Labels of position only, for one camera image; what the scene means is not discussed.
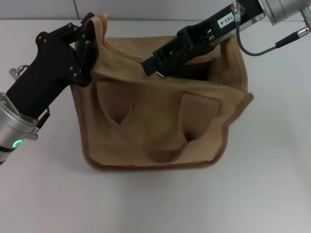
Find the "tan tote bag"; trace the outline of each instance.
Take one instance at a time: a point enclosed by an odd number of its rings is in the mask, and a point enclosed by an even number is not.
[[[92,83],[71,87],[86,161],[100,170],[216,163],[230,124],[253,99],[236,38],[163,79],[146,76],[141,60],[173,37],[105,38],[107,18],[91,19],[99,51]]]

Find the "white surface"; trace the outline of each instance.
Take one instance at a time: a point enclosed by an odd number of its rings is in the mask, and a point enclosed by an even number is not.
[[[76,19],[72,0],[1,0],[0,18]]]
[[[76,0],[82,19],[109,12],[117,20],[205,20],[234,0]],[[1,19],[77,19],[73,0],[2,0]],[[289,19],[303,21],[301,14]]]
[[[34,59],[37,34],[66,23],[0,21],[0,91],[13,84],[11,67]],[[188,24],[112,21],[108,35],[170,35]],[[302,27],[259,22],[242,40],[258,52]],[[244,56],[255,99],[231,127],[222,159],[200,170],[93,170],[66,88],[38,141],[25,140],[0,166],[1,232],[311,232],[310,42],[306,36],[263,57]]]

